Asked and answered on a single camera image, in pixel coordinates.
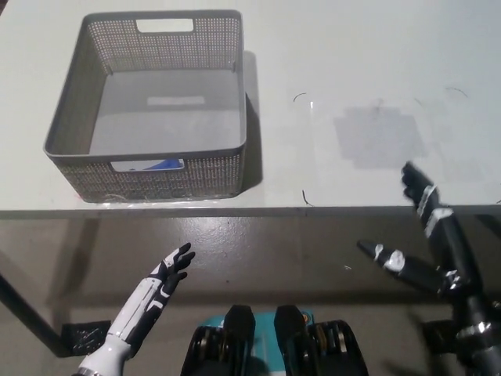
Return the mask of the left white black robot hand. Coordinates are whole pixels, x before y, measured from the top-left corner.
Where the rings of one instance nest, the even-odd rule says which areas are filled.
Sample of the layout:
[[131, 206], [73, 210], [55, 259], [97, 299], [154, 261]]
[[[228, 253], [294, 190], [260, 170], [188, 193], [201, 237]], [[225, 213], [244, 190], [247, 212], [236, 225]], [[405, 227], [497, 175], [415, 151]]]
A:
[[194, 257], [191, 243], [186, 243], [162, 259], [129, 296], [107, 337], [118, 338], [128, 344], [132, 352], [138, 351], [179, 282], [187, 277], [186, 268]]

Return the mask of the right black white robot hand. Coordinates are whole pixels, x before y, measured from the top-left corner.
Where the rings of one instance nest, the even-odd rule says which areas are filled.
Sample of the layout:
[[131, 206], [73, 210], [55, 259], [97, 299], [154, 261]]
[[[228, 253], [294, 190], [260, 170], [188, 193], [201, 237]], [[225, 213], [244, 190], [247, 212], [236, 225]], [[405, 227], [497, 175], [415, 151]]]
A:
[[446, 300], [458, 338], [493, 331], [496, 313], [454, 209], [441, 202], [437, 185], [410, 161], [402, 167], [402, 183], [434, 263], [372, 240], [359, 240], [357, 248], [396, 280]]

